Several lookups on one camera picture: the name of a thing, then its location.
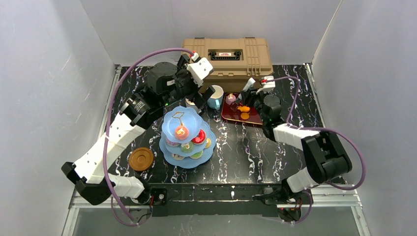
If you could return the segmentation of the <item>white mug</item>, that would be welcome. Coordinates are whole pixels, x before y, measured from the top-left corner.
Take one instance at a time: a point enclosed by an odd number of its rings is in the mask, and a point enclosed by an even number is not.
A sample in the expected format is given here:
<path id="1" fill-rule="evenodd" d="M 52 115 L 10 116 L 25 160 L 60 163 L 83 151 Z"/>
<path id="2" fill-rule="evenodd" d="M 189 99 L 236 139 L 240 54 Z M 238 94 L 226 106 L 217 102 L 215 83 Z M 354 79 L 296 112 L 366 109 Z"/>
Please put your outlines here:
<path id="1" fill-rule="evenodd" d="M 197 113 L 200 113 L 201 110 L 195 105 L 195 103 L 191 102 L 189 99 L 185 99 L 185 104 L 187 108 L 194 109 Z"/>

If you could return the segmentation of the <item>orange pastry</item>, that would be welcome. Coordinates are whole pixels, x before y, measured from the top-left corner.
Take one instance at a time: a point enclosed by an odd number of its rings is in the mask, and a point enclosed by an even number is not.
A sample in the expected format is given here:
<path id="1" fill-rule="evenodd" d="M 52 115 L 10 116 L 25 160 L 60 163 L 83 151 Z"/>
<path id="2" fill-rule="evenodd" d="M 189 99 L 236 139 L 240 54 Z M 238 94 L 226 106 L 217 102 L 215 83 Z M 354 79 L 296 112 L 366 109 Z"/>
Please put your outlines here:
<path id="1" fill-rule="evenodd" d="M 248 107 L 248 106 L 238 106 L 237 110 L 239 110 L 241 113 L 249 113 L 250 112 L 250 107 Z"/>

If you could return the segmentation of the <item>light blue mug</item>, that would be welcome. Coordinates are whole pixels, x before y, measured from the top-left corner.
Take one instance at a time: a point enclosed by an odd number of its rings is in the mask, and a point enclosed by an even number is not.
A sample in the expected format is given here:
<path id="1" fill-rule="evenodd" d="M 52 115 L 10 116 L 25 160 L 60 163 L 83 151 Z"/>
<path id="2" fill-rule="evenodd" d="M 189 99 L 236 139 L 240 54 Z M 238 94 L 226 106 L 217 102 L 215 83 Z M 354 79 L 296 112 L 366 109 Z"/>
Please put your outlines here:
<path id="1" fill-rule="evenodd" d="M 219 110 L 223 101 L 224 90 L 221 86 L 212 85 L 215 92 L 210 96 L 207 101 L 207 104 L 210 108 Z"/>

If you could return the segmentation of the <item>pink cupcake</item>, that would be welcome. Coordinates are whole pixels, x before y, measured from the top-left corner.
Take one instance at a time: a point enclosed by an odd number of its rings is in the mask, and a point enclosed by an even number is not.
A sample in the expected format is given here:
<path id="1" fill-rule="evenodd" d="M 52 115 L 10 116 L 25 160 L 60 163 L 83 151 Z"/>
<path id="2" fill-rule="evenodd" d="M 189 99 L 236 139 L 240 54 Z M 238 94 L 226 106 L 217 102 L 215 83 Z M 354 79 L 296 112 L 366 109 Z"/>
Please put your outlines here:
<path id="1" fill-rule="evenodd" d="M 235 103 L 235 101 L 236 101 L 236 96 L 233 94 L 233 93 L 229 93 L 229 94 L 227 94 L 226 95 L 226 97 L 225 97 L 225 102 L 226 102 L 226 104 L 228 104 L 228 105 L 232 105 L 232 104 L 234 104 Z"/>

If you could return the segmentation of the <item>pink round pastry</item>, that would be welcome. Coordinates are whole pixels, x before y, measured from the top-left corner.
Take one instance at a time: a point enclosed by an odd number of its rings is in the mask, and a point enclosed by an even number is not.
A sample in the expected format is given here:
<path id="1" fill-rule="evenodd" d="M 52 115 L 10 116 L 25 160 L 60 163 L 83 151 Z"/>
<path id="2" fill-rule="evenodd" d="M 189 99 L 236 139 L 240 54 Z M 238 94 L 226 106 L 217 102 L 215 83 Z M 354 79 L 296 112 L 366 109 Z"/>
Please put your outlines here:
<path id="1" fill-rule="evenodd" d="M 189 130 L 185 125 L 179 125 L 174 132 L 174 137 L 178 140 L 185 140 L 189 137 Z"/>

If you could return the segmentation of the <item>blue three-tier cake stand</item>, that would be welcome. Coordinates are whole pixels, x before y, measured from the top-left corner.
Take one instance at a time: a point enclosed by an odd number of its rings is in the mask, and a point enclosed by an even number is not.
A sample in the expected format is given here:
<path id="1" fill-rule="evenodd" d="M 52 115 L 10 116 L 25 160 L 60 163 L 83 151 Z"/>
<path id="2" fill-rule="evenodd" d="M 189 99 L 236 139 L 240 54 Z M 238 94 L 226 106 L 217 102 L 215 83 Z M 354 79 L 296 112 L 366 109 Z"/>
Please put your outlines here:
<path id="1" fill-rule="evenodd" d="M 165 114 L 159 147 L 169 164 L 196 168 L 211 159 L 215 146 L 215 134 L 194 109 L 177 106 Z"/>

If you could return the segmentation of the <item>green kiwi tart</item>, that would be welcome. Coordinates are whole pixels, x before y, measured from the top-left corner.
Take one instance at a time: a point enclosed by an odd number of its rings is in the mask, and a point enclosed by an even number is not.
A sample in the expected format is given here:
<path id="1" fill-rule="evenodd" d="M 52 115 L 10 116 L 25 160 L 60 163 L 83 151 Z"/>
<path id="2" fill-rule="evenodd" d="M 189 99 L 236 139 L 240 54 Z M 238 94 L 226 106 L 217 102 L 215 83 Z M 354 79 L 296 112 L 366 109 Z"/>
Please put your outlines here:
<path id="1" fill-rule="evenodd" d="M 180 150 L 184 153 L 190 153 L 194 149 L 194 144 L 192 142 L 184 143 L 180 145 Z"/>

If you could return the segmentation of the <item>purple frosted donut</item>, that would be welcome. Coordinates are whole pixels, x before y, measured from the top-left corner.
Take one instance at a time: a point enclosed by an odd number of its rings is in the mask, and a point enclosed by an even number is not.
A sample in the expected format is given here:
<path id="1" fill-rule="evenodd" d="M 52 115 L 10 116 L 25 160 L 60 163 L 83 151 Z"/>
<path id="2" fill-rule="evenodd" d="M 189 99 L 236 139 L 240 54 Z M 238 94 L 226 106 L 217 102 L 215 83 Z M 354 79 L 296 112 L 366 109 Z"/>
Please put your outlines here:
<path id="1" fill-rule="evenodd" d="M 167 143 L 167 145 L 169 145 L 169 146 L 171 146 L 171 147 L 177 147 L 177 146 L 179 146 L 180 145 L 180 143 L 177 143 L 177 142 L 172 142 L 172 141 L 170 141 L 169 139 L 165 139 L 166 140 L 166 143 Z"/>

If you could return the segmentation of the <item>green frosted donut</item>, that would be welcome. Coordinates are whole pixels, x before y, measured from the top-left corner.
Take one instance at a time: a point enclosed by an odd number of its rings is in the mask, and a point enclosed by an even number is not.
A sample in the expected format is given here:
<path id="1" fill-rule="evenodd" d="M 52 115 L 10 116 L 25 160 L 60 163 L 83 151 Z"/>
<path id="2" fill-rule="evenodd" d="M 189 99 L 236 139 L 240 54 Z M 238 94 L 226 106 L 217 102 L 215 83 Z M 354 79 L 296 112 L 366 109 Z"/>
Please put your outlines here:
<path id="1" fill-rule="evenodd" d="M 204 153 L 204 151 L 202 150 L 202 151 L 200 151 L 200 152 L 197 152 L 197 153 L 195 153 L 195 154 L 191 155 L 191 156 L 190 156 L 190 158 L 191 158 L 191 159 L 199 159 L 199 158 L 201 158 L 201 157 L 202 157 L 203 153 Z"/>

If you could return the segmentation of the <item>chocolate sprinkle donut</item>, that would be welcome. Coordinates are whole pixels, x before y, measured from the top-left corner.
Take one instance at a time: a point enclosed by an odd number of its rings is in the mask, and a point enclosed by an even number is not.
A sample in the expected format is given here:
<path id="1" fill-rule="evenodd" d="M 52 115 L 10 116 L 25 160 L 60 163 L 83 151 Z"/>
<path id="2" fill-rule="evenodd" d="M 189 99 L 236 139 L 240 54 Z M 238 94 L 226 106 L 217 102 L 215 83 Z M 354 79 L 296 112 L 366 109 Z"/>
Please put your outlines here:
<path id="1" fill-rule="evenodd" d="M 174 154 L 174 153 L 172 153 L 172 158 L 173 158 L 174 160 L 176 160 L 176 161 L 181 161 L 181 160 L 183 160 L 185 157 L 184 157 L 184 156 L 181 156 L 181 155 L 178 155 L 178 154 Z"/>

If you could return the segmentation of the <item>brown wooden coaster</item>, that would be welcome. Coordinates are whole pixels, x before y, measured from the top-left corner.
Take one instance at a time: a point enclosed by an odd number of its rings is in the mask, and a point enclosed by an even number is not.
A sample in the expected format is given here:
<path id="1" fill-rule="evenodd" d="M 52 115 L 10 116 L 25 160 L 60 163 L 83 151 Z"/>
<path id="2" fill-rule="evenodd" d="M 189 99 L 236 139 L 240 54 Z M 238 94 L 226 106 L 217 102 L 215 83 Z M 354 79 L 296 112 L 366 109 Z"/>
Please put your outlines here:
<path id="1" fill-rule="evenodd" d="M 149 170 L 153 163 L 154 154 L 146 147 L 140 147 L 133 150 L 128 159 L 129 166 L 137 172 Z"/>

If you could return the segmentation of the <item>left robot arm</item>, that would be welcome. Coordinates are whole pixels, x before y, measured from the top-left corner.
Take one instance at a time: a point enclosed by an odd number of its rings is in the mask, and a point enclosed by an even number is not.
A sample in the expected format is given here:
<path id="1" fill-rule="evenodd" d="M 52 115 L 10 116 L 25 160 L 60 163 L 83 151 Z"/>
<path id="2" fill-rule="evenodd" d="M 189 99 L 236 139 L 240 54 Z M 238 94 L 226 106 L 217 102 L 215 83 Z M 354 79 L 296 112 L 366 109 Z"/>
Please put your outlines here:
<path id="1" fill-rule="evenodd" d="M 199 93 L 203 81 L 214 71 L 202 58 L 194 63 L 159 62 L 147 73 L 134 93 L 122 105 L 106 132 L 75 162 L 66 162 L 61 170 L 75 185 L 77 192 L 91 205 L 109 197 L 139 198 L 148 188 L 138 177 L 108 173 L 122 152 L 164 114 L 169 104 L 187 98 L 202 107 L 214 93 L 209 87 Z"/>

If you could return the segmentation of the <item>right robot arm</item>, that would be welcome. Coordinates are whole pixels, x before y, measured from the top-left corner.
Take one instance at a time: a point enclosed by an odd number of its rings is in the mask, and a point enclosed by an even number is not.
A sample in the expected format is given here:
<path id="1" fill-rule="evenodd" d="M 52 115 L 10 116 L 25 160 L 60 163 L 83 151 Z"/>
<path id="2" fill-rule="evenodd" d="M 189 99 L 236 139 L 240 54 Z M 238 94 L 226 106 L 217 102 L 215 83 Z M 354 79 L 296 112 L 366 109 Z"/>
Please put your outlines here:
<path id="1" fill-rule="evenodd" d="M 281 101 L 275 95 L 249 89 L 241 91 L 240 96 L 242 104 L 253 107 L 260 116 L 268 139 L 293 146 L 304 155 L 305 168 L 282 180 L 280 188 L 271 195 L 289 199 L 352 170 L 352 162 L 335 133 L 297 129 L 285 123 Z"/>

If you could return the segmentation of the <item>red serving tray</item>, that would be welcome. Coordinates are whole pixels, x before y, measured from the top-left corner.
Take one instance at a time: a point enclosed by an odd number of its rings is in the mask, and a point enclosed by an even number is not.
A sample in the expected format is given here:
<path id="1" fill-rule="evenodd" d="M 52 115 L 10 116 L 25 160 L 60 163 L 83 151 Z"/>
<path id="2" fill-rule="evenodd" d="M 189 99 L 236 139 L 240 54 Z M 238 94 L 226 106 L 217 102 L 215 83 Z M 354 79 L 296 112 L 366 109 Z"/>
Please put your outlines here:
<path id="1" fill-rule="evenodd" d="M 226 95 L 229 93 L 224 94 L 224 98 L 223 98 L 223 104 L 222 104 L 222 108 L 221 108 L 221 116 L 224 120 L 227 121 L 233 121 L 233 122 L 240 122 L 240 123 L 248 123 L 251 125 L 257 125 L 260 126 L 262 125 L 262 120 L 259 116 L 259 114 L 257 113 L 257 111 L 255 110 L 255 108 L 250 107 L 250 118 L 248 120 L 242 120 L 240 118 L 240 114 L 241 112 L 239 110 L 237 110 L 238 106 L 242 106 L 241 103 L 234 103 L 232 105 L 228 105 L 225 102 L 225 97 Z"/>

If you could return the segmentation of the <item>tan plastic toolbox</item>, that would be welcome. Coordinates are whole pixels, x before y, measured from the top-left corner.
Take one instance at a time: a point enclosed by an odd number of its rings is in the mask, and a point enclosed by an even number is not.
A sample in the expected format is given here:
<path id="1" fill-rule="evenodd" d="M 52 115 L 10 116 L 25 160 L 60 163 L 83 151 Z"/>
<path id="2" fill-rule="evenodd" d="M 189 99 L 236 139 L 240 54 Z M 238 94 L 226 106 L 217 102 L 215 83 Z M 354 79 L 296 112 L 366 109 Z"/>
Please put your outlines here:
<path id="1" fill-rule="evenodd" d="M 268 42 L 264 38 L 189 38 L 182 47 L 207 58 L 214 71 L 204 79 L 203 93 L 218 85 L 224 92 L 239 93 L 250 78 L 256 81 L 273 74 Z"/>

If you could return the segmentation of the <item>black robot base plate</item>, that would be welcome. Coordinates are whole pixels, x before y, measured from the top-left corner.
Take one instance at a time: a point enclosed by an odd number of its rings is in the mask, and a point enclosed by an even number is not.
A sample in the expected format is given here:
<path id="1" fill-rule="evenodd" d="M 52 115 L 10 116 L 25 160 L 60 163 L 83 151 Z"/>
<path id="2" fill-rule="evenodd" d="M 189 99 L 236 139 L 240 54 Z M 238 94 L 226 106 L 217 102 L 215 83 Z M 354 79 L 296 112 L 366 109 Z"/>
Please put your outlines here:
<path id="1" fill-rule="evenodd" d="M 260 215 L 298 220 L 313 204 L 309 190 L 292 193 L 280 184 L 168 184 L 148 187 L 154 215 Z"/>

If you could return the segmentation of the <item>aluminium frame rail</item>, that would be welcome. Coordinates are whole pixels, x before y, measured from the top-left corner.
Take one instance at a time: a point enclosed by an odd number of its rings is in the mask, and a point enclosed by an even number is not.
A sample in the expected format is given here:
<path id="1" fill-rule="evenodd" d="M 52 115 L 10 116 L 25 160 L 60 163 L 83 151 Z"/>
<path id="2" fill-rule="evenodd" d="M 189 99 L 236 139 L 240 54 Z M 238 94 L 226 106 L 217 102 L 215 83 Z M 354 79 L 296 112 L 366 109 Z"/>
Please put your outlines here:
<path id="1" fill-rule="evenodd" d="M 161 184 L 154 188 L 167 190 L 166 203 L 253 203 L 252 197 L 261 194 L 261 184 Z M 362 207 L 356 190 L 340 190 L 328 184 L 309 190 L 314 207 Z"/>

